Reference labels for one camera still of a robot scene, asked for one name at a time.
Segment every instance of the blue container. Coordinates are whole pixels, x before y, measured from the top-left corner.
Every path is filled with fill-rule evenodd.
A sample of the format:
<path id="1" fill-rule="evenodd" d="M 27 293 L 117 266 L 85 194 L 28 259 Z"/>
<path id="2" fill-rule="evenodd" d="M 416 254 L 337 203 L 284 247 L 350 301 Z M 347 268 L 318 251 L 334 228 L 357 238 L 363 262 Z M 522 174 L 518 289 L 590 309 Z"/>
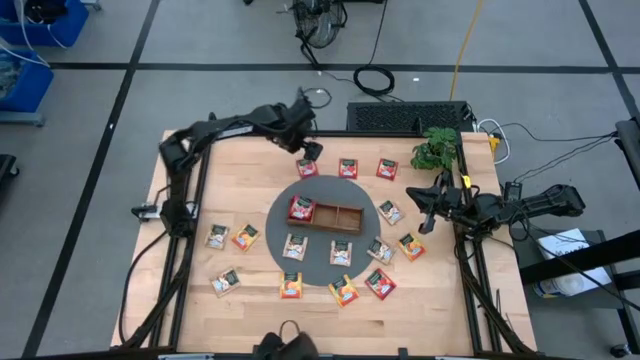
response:
<path id="1" fill-rule="evenodd" d="M 87 17 L 89 17 L 89 12 L 80 0 L 53 1 L 64 3 L 67 7 L 67 15 L 61 16 L 51 24 L 51 32 L 47 29 L 47 25 L 32 24 L 25 17 L 25 31 L 31 45 L 60 46 L 54 40 L 53 36 L 55 36 L 62 45 L 69 47 L 76 42 Z M 12 45 L 26 45 L 13 0 L 0 0 L 0 17 L 10 21 L 0 23 L 0 37 Z"/>
<path id="2" fill-rule="evenodd" d="M 40 61 L 33 51 L 12 51 L 25 58 Z M 53 80 L 51 69 L 44 65 L 25 62 L 16 85 L 7 96 L 0 99 L 0 110 L 36 112 L 51 80 Z"/>

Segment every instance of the black mat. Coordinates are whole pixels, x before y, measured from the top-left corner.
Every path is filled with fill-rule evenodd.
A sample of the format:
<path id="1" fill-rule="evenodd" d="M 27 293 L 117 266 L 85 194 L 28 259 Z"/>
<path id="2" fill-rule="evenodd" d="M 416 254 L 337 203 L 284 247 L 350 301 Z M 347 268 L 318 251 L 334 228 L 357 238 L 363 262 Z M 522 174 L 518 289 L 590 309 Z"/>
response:
<path id="1" fill-rule="evenodd" d="M 359 235 L 349 235 L 288 225 L 286 220 L 289 201 L 295 195 L 305 196 L 320 203 L 363 208 L 362 232 Z M 309 237 L 303 261 L 282 257 L 288 233 Z M 271 256 L 283 271 L 301 272 L 303 282 L 309 285 L 326 286 L 343 274 L 351 278 L 360 275 L 372 260 L 367 254 L 367 247 L 378 235 L 380 219 L 369 195 L 350 180 L 335 176 L 314 176 L 291 184 L 271 205 L 267 217 L 266 237 Z M 353 243 L 350 267 L 329 264 L 331 240 L 347 240 Z"/>

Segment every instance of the gray floor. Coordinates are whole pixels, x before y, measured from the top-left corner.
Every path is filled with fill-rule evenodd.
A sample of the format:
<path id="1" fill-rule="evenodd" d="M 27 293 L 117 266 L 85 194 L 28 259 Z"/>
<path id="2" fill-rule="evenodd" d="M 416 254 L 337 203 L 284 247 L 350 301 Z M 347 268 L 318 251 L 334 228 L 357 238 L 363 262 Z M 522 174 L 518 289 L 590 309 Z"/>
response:
<path id="1" fill-rule="evenodd" d="M 240 0 L 162 0 L 141 62 L 305 63 L 293 37 L 293 19 L 275 13 L 282 2 L 256 0 L 247 8 Z M 76 46 L 43 49 L 42 56 L 52 62 L 127 63 L 151 0 L 102 3 L 104 11 L 91 11 Z M 607 65 L 577 0 L 485 4 L 463 64 Z M 618 64 L 640 66 L 640 33 L 633 17 L 640 3 L 589 4 Z M 474 6 L 473 0 L 390 2 L 376 62 L 454 64 Z M 348 10 L 348 27 L 318 53 L 320 61 L 368 61 L 382 7 L 348 4 Z M 47 125 L 0 127 L 0 153 L 18 156 L 22 169 L 0 207 L 0 358 L 18 357 L 24 349 L 123 75 L 121 70 L 56 70 L 40 107 Z M 448 98 L 450 73 L 395 75 L 394 94 L 404 100 Z M 640 75 L 626 75 L 625 80 L 640 97 Z M 162 132 L 204 119 L 209 111 L 226 116 L 263 103 L 289 103 L 299 86 L 324 87 L 333 96 L 331 105 L 317 112 L 320 129 L 344 129 L 347 103 L 371 101 L 352 85 L 313 71 L 135 73 L 40 355 L 108 347 L 138 232 L 129 208 L 148 192 Z M 629 117 L 606 73 L 462 73 L 456 99 L 468 101 L 480 119 L 519 122 L 539 137 L 603 134 Z M 498 166 L 503 182 L 576 146 L 537 143 L 515 127 L 506 132 L 513 154 Z M 578 187 L 587 209 L 579 218 L 536 219 L 539 226 L 603 229 L 610 237 L 638 227 L 634 220 L 640 194 L 613 143 L 527 180 L 524 191 L 533 194 L 556 183 Z M 640 301 L 637 294 L 630 296 Z M 530 310 L 538 346 L 551 355 L 607 359 L 608 347 L 624 342 L 613 311 Z"/>

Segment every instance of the small package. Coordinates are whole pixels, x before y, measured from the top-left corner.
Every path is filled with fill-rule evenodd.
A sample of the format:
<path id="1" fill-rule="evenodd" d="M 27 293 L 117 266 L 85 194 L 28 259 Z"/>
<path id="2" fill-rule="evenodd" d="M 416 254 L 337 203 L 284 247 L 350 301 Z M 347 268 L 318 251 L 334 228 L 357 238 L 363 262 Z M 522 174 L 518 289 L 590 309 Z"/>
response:
<path id="1" fill-rule="evenodd" d="M 318 167 L 314 161 L 306 159 L 298 160 L 296 161 L 296 167 L 302 179 L 318 175 Z"/>
<path id="2" fill-rule="evenodd" d="M 230 268 L 223 271 L 222 274 L 218 275 L 215 279 L 211 280 L 211 285 L 213 285 L 213 290 L 215 290 L 216 295 L 218 295 L 218 297 L 222 297 L 240 287 L 240 279 L 238 279 L 236 271 L 233 270 L 233 268 Z"/>
<path id="3" fill-rule="evenodd" d="M 307 250 L 308 241 L 309 238 L 306 236 L 287 235 L 282 256 L 302 261 L 302 259 L 304 259 L 304 252 Z"/>
<path id="4" fill-rule="evenodd" d="M 364 282 L 367 284 L 369 289 L 371 289 L 380 300 L 384 300 L 387 295 L 391 294 L 391 291 L 396 288 L 396 283 L 394 283 L 384 271 L 380 269 L 376 269 L 367 280 Z"/>
<path id="5" fill-rule="evenodd" d="M 351 248 L 348 241 L 331 240 L 331 265 L 351 266 Z"/>
<path id="6" fill-rule="evenodd" d="M 395 225 L 395 223 L 404 217 L 400 208 L 398 208 L 396 204 L 392 203 L 391 200 L 387 200 L 378 206 L 378 211 L 382 217 L 387 220 L 389 225 Z"/>
<path id="7" fill-rule="evenodd" d="M 291 199 L 289 207 L 289 218 L 298 221 L 311 222 L 313 210 L 316 207 L 315 201 L 299 195 Z"/>
<path id="8" fill-rule="evenodd" d="M 411 261 L 417 259 L 418 256 L 427 252 L 424 246 L 422 246 L 422 243 L 420 243 L 420 241 L 418 241 L 418 239 L 416 239 L 416 237 L 411 233 L 403 236 L 400 240 L 398 240 L 398 242 L 400 243 L 402 252 L 404 252 Z"/>
<path id="9" fill-rule="evenodd" d="M 380 159 L 376 176 L 393 181 L 398 172 L 398 163 L 393 160 Z"/>
<path id="10" fill-rule="evenodd" d="M 359 297 L 358 290 L 356 290 L 356 287 L 353 286 L 351 279 L 346 274 L 329 284 L 329 291 L 336 298 L 340 307 L 344 307 Z"/>
<path id="11" fill-rule="evenodd" d="M 208 247 L 222 250 L 224 248 L 225 240 L 227 239 L 228 233 L 228 227 L 213 224 L 211 225 L 211 231 L 207 235 L 207 240 L 204 244 Z"/>
<path id="12" fill-rule="evenodd" d="M 280 298 L 300 299 L 302 297 L 302 273 L 280 274 Z"/>
<path id="13" fill-rule="evenodd" d="M 395 252 L 396 250 L 392 248 L 391 245 L 382 241 L 379 236 L 376 236 L 376 238 L 373 239 L 373 242 L 367 249 L 367 254 L 385 265 L 389 265 Z"/>
<path id="14" fill-rule="evenodd" d="M 347 179 L 358 178 L 358 160 L 340 159 L 338 176 Z"/>
<path id="15" fill-rule="evenodd" d="M 249 247 L 251 247 L 251 245 L 253 245 L 253 243 L 258 239 L 259 236 L 260 236 L 260 232 L 256 230 L 256 228 L 254 228 L 253 226 L 247 224 L 243 226 L 242 229 L 240 229 L 240 231 L 238 231 L 236 236 L 234 236 L 233 239 L 231 239 L 231 241 L 233 241 L 234 244 L 238 245 L 238 247 L 242 251 L 247 251 L 249 250 Z"/>

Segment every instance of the yellow cable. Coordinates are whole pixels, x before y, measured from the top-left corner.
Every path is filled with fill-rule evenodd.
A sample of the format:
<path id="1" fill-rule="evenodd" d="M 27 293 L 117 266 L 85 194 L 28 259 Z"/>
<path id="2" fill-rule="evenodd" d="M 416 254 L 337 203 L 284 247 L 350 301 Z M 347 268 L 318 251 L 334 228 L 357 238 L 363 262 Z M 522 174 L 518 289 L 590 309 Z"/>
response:
<path id="1" fill-rule="evenodd" d="M 460 67 L 460 62 L 462 61 L 462 55 L 464 55 L 464 50 L 467 48 L 467 43 L 469 42 L 469 38 L 471 37 L 471 33 L 473 32 L 473 28 L 476 25 L 476 20 L 478 19 L 478 15 L 480 14 L 480 9 L 482 9 L 483 0 L 478 0 L 476 4 L 476 11 L 473 12 L 473 18 L 471 18 L 471 24 L 469 25 L 469 29 L 467 30 L 467 35 L 464 37 L 464 42 L 462 43 L 462 47 L 460 48 L 460 53 L 458 54 L 458 60 L 456 61 L 456 67 L 453 70 L 453 82 L 451 83 L 451 92 L 449 93 L 449 101 L 453 100 L 453 95 L 456 92 L 456 83 L 458 82 L 458 68 Z"/>

